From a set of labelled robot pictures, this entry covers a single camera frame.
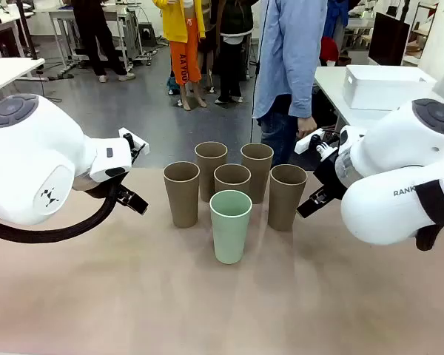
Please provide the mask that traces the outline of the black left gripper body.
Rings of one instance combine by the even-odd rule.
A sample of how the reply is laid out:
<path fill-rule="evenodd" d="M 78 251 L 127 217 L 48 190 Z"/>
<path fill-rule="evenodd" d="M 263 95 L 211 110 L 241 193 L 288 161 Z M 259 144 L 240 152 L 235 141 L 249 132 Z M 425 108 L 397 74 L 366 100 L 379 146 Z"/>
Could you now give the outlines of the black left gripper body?
<path fill-rule="evenodd" d="M 82 192 L 116 192 L 127 172 L 111 177 L 103 182 L 96 182 L 89 172 L 82 173 L 74 178 L 72 188 Z"/>

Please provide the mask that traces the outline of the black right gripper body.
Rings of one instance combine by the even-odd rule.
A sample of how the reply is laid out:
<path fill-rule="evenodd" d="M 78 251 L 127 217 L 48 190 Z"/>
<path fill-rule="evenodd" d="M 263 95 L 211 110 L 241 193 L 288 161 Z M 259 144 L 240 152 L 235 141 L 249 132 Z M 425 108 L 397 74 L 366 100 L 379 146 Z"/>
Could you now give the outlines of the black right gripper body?
<path fill-rule="evenodd" d="M 319 135 L 314 135 L 310 147 L 320 156 L 320 164 L 314 170 L 314 176 L 322 184 L 317 191 L 327 199 L 342 199 L 346 187 L 340 182 L 335 171 L 335 162 L 338 158 L 338 148 L 323 142 Z"/>

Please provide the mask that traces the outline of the person's left hand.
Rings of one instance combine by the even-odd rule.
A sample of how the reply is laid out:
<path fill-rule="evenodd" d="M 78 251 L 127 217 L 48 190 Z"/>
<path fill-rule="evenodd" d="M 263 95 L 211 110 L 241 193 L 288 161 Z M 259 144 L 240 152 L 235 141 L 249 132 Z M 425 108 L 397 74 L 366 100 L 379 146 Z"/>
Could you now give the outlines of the person's left hand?
<path fill-rule="evenodd" d="M 317 124 L 312 116 L 297 119 L 297 138 L 302 139 L 313 133 L 317 129 Z"/>

